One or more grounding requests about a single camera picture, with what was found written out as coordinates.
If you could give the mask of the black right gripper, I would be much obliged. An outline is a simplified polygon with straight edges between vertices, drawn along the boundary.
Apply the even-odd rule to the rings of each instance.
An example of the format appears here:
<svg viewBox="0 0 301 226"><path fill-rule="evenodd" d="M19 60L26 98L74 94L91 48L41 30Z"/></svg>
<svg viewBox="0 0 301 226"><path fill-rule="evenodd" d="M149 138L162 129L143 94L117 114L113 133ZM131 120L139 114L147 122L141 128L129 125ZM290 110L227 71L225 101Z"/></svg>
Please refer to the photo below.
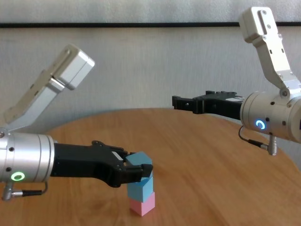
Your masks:
<svg viewBox="0 0 301 226"><path fill-rule="evenodd" d="M207 91L202 97L183 98L172 96L172 106L175 110L193 113L211 113L240 120L240 108L245 100L236 92Z"/></svg>

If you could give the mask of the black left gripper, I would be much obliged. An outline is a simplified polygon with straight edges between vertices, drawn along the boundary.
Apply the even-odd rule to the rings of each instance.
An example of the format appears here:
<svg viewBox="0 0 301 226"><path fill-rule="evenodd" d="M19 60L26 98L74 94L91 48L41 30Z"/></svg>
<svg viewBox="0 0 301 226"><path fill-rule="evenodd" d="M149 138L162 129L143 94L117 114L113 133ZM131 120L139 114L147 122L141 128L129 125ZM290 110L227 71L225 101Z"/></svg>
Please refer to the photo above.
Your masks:
<svg viewBox="0 0 301 226"><path fill-rule="evenodd" d="M52 177L96 178L117 188L152 175L152 164L124 165L135 152L128 153L100 141L88 146L55 143L54 148Z"/></svg>

